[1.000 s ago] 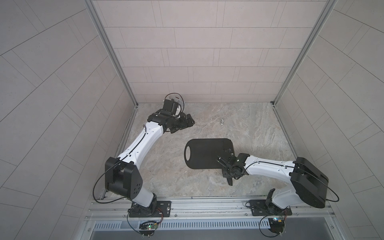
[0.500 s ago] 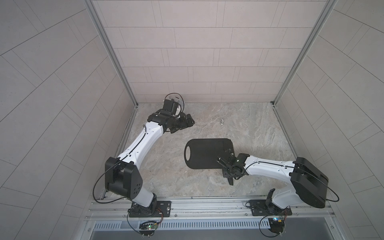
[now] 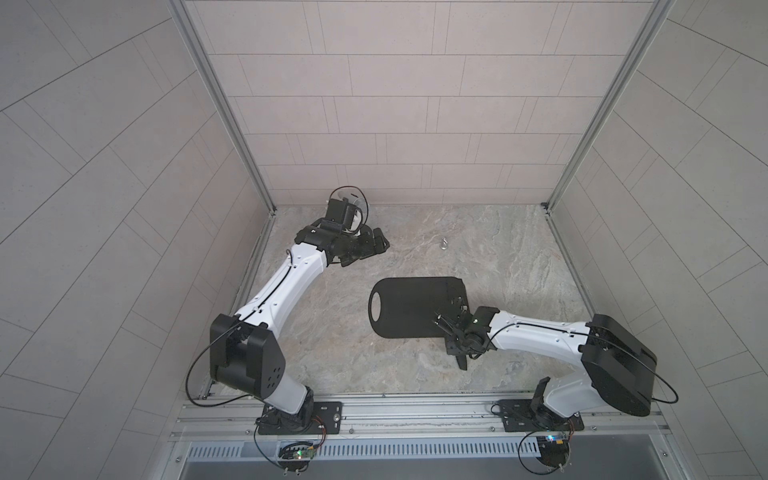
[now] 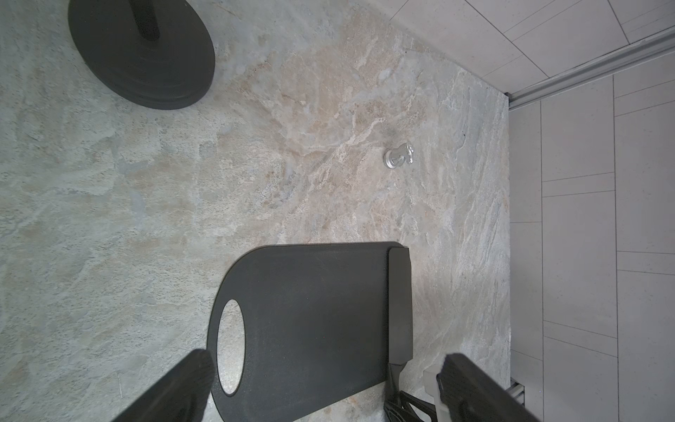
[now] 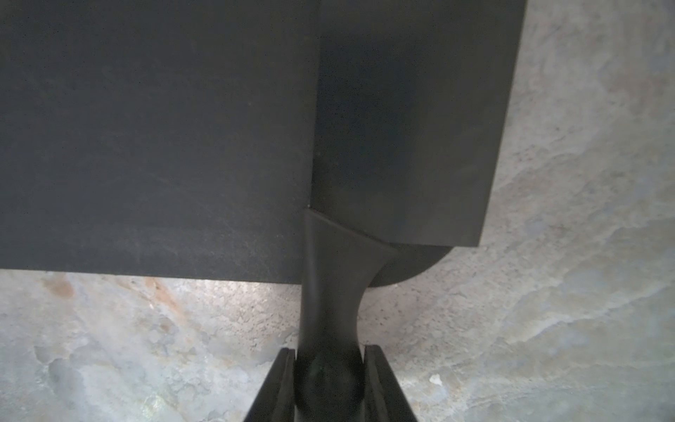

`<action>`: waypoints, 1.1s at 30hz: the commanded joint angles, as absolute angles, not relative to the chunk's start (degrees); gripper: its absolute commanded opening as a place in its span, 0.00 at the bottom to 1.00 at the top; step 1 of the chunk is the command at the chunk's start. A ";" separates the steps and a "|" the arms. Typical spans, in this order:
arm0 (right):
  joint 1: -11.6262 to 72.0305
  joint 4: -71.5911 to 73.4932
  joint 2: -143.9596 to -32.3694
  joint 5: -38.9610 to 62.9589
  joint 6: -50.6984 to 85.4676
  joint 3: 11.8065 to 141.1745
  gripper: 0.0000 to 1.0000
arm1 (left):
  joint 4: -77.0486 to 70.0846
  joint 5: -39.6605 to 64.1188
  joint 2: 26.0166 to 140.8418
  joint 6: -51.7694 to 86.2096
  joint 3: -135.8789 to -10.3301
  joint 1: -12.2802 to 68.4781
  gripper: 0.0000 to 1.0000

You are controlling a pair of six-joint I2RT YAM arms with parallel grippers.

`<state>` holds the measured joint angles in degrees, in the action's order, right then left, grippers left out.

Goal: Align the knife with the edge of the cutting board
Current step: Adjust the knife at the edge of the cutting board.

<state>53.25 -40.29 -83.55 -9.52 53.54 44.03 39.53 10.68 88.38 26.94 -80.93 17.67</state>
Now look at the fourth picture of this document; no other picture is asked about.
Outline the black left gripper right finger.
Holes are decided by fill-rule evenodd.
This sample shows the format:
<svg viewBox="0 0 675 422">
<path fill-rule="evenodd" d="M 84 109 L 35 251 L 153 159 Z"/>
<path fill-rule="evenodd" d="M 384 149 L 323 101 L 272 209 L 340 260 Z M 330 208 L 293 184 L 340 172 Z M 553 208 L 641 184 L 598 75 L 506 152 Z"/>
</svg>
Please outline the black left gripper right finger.
<svg viewBox="0 0 675 422">
<path fill-rule="evenodd" d="M 437 375 L 452 421 L 537 421 L 522 404 L 462 353 L 448 354 Z"/>
</svg>

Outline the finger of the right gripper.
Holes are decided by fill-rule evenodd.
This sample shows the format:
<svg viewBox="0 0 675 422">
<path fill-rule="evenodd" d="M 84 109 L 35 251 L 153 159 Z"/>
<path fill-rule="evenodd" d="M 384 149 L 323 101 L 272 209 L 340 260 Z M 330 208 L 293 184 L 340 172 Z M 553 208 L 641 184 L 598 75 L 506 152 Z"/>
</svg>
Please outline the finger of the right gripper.
<svg viewBox="0 0 675 422">
<path fill-rule="evenodd" d="M 404 391 L 399 391 L 392 398 L 387 398 L 383 406 L 388 421 L 393 422 L 422 422 L 418 415 L 424 413 L 432 422 L 438 421 L 434 404 L 425 402 Z"/>
</svg>

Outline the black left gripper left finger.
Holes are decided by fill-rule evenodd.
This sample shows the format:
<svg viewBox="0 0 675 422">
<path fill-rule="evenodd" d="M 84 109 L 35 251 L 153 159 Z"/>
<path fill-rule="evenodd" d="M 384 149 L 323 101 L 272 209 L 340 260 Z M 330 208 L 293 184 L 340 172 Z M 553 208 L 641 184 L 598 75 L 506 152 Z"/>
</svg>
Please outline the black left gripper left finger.
<svg viewBox="0 0 675 422">
<path fill-rule="evenodd" d="M 194 349 L 114 422 L 202 421 L 215 375 L 211 353 Z"/>
</svg>

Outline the black knife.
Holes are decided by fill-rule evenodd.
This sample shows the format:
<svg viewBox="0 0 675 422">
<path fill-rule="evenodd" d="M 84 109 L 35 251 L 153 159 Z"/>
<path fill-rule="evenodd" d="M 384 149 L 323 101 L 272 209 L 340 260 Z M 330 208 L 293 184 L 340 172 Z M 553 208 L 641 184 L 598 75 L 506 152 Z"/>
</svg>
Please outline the black knife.
<svg viewBox="0 0 675 422">
<path fill-rule="evenodd" d="M 384 411 L 388 421 L 403 421 L 399 377 L 413 358 L 413 312 L 410 251 L 388 251 L 388 366 Z"/>
</svg>

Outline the black cutting board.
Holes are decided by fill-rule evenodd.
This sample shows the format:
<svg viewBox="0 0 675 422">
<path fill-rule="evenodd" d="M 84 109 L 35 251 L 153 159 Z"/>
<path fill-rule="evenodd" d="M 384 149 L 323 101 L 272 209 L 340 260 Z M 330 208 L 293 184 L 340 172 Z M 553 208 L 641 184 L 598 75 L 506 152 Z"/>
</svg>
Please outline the black cutting board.
<svg viewBox="0 0 675 422">
<path fill-rule="evenodd" d="M 244 367 L 233 393 L 213 383 L 225 421 L 294 421 L 383 383 L 388 366 L 388 251 L 395 242 L 264 246 L 218 290 L 207 350 L 237 302 Z"/>
</svg>

